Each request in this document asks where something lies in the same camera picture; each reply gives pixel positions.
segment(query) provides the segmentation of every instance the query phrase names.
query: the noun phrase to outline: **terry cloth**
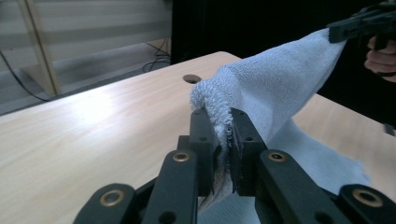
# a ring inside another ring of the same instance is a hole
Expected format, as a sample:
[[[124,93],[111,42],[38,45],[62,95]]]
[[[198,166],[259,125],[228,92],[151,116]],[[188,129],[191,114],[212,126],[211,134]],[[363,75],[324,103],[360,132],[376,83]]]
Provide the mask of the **terry cloth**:
[[[291,120],[323,85],[344,48],[346,42],[331,44],[328,33],[327,28],[322,29],[223,65],[212,78],[194,86],[191,109],[206,109],[222,147],[217,157],[220,165],[215,172],[214,194],[199,199],[200,213],[232,194],[227,167],[232,107],[245,111],[267,146],[288,152],[320,187],[338,194],[345,184],[369,185],[360,161],[325,147]]]

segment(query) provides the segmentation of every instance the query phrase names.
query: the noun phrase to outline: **black tool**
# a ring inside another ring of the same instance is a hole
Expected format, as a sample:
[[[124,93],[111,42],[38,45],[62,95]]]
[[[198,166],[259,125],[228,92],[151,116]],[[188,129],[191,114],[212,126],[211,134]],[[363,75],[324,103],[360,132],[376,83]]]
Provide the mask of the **black tool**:
[[[396,2],[388,0],[364,7],[350,18],[327,25],[329,41],[338,43],[351,38],[375,35],[374,50],[387,47],[390,39],[396,37]],[[396,73],[377,73],[380,77],[393,77]]]
[[[396,204],[381,192],[346,185],[331,194],[291,155],[267,149],[245,112],[232,109],[232,115],[233,190],[255,197],[261,223],[396,223]],[[138,190],[122,184],[97,190],[74,223],[196,223],[197,198],[212,193],[219,150],[204,109],[191,113],[190,134],[179,137],[156,179]]]

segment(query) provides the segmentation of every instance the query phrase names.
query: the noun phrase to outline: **finger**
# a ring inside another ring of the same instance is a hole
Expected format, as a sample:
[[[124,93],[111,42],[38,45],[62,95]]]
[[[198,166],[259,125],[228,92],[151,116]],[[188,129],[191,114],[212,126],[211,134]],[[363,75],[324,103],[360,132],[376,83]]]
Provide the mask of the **finger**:
[[[396,42],[394,40],[389,40],[387,47],[384,49],[381,49],[379,52],[382,52],[385,54],[396,54]]]
[[[373,36],[373,37],[370,38],[369,44],[367,45],[367,47],[368,47],[369,49],[374,49],[374,46],[375,46],[375,36]]]
[[[389,65],[389,64],[382,64],[382,63],[376,63],[371,60],[366,60],[364,62],[364,66],[373,71],[374,73],[393,73],[396,72],[396,64],[394,65]]]
[[[391,71],[391,69],[384,68],[383,65],[381,64],[377,64],[377,63],[373,63],[372,61],[367,60],[364,63],[364,66],[367,69],[372,70],[374,73],[378,73],[378,72],[383,72],[383,73],[389,73]],[[396,76],[393,77],[382,77],[383,79],[385,79],[386,81],[390,81],[390,82],[395,82],[396,83]]]
[[[393,77],[382,77],[384,78],[386,81],[390,81],[390,82],[395,82],[396,83],[396,76]]]
[[[369,43],[367,45],[367,47],[369,49],[374,49],[375,47],[375,41],[376,38],[375,36],[373,36],[372,38],[370,38]],[[379,52],[385,53],[385,54],[396,54],[396,41],[394,40],[389,40],[387,47],[384,49],[379,50]]]
[[[375,63],[396,65],[396,54],[385,54],[381,51],[370,50],[366,57],[368,60]]]

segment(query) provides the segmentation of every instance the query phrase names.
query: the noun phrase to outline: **light wood grain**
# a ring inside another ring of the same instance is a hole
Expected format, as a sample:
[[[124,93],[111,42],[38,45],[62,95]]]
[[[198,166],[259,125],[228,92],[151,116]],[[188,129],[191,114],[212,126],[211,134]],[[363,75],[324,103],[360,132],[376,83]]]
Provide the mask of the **light wood grain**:
[[[192,85],[183,76],[209,78],[237,60],[218,52],[0,117],[0,223],[72,223],[99,188],[138,188],[154,178],[177,138],[189,134]],[[395,140],[380,124],[320,96],[295,120],[362,159],[394,199]]]
[[[396,202],[396,137],[375,120],[314,95],[294,116],[297,125],[324,145],[363,163],[372,186]]]

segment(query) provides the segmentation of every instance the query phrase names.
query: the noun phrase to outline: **floor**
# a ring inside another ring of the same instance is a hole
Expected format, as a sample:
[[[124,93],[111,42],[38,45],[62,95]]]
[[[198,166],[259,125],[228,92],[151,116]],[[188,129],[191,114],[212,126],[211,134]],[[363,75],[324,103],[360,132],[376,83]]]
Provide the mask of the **floor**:
[[[169,63],[168,54],[146,43],[54,62],[63,91],[63,94],[56,96],[46,94],[21,69],[13,71],[30,93],[52,101],[127,77],[139,76],[168,66]],[[45,103],[28,93],[22,85],[9,71],[0,71],[0,116]]]

